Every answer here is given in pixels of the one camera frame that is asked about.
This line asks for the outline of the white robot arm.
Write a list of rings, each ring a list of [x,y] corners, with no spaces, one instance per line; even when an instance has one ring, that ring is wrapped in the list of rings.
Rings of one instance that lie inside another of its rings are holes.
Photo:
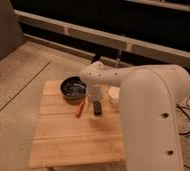
[[[179,65],[108,69],[94,62],[79,73],[91,102],[103,85],[116,86],[127,171],[184,171],[176,105],[190,93],[190,75]]]

